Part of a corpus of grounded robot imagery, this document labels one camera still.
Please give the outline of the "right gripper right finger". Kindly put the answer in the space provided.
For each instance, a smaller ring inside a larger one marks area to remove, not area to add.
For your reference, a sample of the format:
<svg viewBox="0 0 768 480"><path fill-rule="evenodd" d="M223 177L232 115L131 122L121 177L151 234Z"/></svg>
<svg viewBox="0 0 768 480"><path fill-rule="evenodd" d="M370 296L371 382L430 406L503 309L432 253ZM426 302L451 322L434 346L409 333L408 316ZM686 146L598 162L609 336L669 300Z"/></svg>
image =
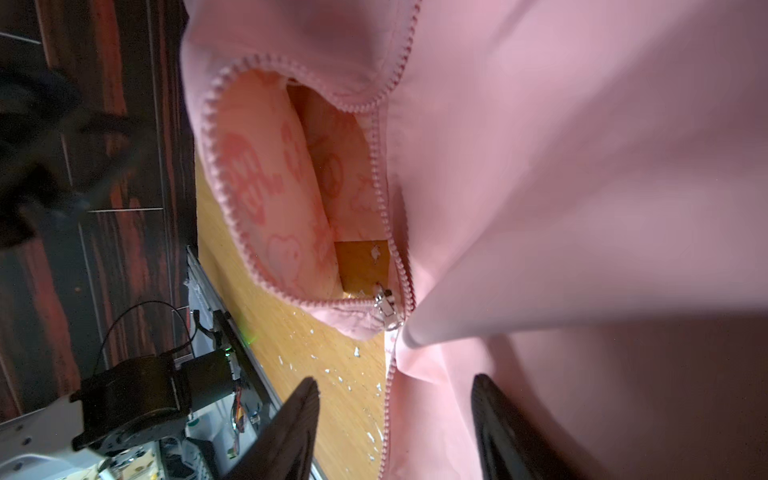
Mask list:
<svg viewBox="0 0 768 480"><path fill-rule="evenodd" d="M471 409L483 479L576 477L576 473L485 374L478 374L473 379Z"/></svg>

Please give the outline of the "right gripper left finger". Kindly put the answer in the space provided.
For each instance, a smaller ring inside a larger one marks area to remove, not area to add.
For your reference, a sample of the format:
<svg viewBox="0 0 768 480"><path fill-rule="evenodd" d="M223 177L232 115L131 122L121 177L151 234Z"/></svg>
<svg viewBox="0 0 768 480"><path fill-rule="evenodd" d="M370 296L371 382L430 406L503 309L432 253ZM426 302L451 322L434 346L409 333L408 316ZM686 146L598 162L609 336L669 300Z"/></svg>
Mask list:
<svg viewBox="0 0 768 480"><path fill-rule="evenodd" d="M304 378L241 460L224 476L232 480L310 478L320 413L319 388Z"/></svg>

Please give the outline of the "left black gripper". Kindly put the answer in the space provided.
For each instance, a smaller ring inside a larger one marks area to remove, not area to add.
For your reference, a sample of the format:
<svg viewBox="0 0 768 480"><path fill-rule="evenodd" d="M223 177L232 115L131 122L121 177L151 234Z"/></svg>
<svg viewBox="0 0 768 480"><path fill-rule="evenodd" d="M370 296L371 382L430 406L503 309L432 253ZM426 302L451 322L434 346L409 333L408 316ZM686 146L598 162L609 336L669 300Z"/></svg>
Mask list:
<svg viewBox="0 0 768 480"><path fill-rule="evenodd" d="M54 171L64 136L116 135L124 143L97 159L79 187ZM150 128L137 119L86 107L62 73L10 65L1 69L1 246L18 247L36 235L75 226L150 153Z"/></svg>

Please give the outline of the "pink zip-up jacket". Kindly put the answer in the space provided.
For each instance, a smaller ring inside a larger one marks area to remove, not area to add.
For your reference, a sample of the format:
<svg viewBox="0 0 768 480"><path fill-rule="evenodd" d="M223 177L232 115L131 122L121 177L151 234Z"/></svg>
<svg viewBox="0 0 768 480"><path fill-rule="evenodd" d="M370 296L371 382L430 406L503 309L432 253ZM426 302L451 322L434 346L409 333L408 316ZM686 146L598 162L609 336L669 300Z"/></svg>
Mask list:
<svg viewBox="0 0 768 480"><path fill-rule="evenodd" d="M765 2L186 8L251 278L385 338L381 478L483 479L478 374L576 478L766 477Z"/></svg>

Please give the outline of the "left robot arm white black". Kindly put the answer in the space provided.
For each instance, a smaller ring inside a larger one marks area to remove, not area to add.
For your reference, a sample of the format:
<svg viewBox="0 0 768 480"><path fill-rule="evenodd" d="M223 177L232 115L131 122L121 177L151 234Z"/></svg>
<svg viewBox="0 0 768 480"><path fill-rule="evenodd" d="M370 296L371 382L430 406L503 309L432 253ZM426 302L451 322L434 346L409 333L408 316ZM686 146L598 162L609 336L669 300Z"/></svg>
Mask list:
<svg viewBox="0 0 768 480"><path fill-rule="evenodd" d="M48 153L65 134L115 135L122 147L105 158L82 189L64 186ZM1 246L13 249L47 230L75 225L151 151L142 121L92 110L77 87L53 70L1 70ZM181 432L189 416L235 387L227 353L217 349L184 363L173 351L126 360L88 378L77 391L6 423L1 430L5 479L60 479L135 447Z"/></svg>

